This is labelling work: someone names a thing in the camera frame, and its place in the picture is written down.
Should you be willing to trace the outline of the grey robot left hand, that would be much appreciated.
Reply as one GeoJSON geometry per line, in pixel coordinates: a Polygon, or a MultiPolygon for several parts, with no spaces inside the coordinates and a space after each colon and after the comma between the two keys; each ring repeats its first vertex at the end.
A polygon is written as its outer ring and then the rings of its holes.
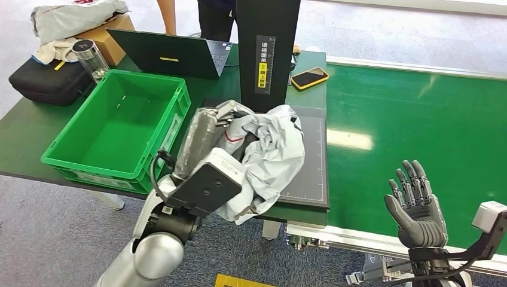
{"type": "Polygon", "coordinates": [[[215,146],[219,132],[228,127],[235,118],[253,113],[253,110],[235,100],[197,108],[180,146],[171,174],[172,179],[176,183],[188,179],[199,162],[215,146]]]}

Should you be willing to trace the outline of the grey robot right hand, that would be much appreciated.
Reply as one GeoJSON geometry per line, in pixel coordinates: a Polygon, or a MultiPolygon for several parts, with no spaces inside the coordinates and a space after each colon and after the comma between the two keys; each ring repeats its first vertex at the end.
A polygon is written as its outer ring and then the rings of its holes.
{"type": "Polygon", "coordinates": [[[436,195],[422,165],[404,160],[398,180],[388,180],[391,194],[384,203],[398,225],[398,239],[407,248],[442,248],[448,242],[447,226],[436,195]]]}

